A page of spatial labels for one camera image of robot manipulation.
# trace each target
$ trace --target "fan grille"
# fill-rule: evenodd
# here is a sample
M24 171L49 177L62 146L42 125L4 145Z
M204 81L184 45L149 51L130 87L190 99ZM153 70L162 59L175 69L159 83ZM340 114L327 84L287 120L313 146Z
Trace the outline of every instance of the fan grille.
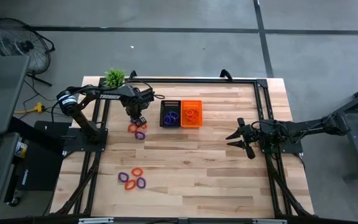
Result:
M29 56L27 72L35 75L45 72L50 65L50 53L43 38L17 19L0 19L0 54Z

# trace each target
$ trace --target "green plant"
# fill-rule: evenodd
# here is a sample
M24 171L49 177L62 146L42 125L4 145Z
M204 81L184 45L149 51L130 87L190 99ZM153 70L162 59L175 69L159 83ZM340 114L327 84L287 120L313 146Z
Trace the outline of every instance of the green plant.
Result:
M115 70L110 68L106 74L106 80L104 81L104 86L117 88L124 84L125 74L123 70Z

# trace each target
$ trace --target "gray floor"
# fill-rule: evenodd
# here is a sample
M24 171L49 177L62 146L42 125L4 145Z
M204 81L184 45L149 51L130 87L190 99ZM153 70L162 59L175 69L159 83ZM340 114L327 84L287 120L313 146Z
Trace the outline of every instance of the gray floor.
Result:
M358 0L260 0L266 29L358 30ZM114 27L257 28L252 0L0 0L0 17L31 25ZM110 67L139 75L266 77L258 34L43 32L55 42L52 64L36 88L49 98L84 75L103 75ZM324 116L358 90L358 36L268 35L274 76L284 78L295 121ZM32 96L24 87L17 105ZM28 107L37 101L28 102ZM49 114L31 114L33 124ZM315 213L358 220L358 171L346 137L320 134L302 141ZM32 192L16 208L0 206L0 218L40 215L50 192Z

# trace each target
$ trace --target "wooden table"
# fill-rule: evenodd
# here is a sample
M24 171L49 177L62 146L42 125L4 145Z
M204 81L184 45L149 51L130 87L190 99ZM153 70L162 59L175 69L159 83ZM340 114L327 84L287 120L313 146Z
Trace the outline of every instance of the wooden table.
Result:
M97 85L100 77L84 77L83 85ZM227 146L225 137L237 128L237 118L258 120L254 88L247 84L152 83L166 100L202 100L203 127L164 129L159 126L160 100L142 113L147 119L145 141L127 132L129 117L119 101L110 104L108 146L102 154L93 201L94 217L273 217L264 156L253 145L256 158ZM284 81L268 79L275 119L291 120ZM94 102L83 110L90 120ZM51 212L74 192L84 153L66 158L58 178ZM299 158L283 155L288 187L307 211L313 213L305 172ZM119 172L144 169L146 189L125 191ZM277 192L284 211L282 193ZM83 197L86 204L87 189Z

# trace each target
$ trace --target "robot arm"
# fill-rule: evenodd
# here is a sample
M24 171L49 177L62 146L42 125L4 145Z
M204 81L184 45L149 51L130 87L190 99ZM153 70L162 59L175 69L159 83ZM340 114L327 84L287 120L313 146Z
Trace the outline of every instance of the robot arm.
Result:
M243 118L238 118L237 122L239 123L237 131L226 139L242 137L243 140L229 142L228 145L245 149L249 159L255 157L254 151L249 146L252 142L259 142L261 146L278 146L287 141L297 144L306 135L327 133L343 136L349 131L346 120L338 113L300 123L268 119L246 125ZM256 123L260 123L259 129L254 127Z
M74 94L85 95L85 98L77 103ZM97 87L86 85L83 87L68 87L57 95L60 109L62 112L71 116L80 125L87 139L91 142L98 142L98 128L92 121L88 121L82 110L93 100L119 100L126 113L134 121L136 126L142 126L146 123L146 119L142 117L141 111L148 108L151 101L154 100L154 92L152 88L140 91L138 88L124 85L122 87L112 89L105 87Z

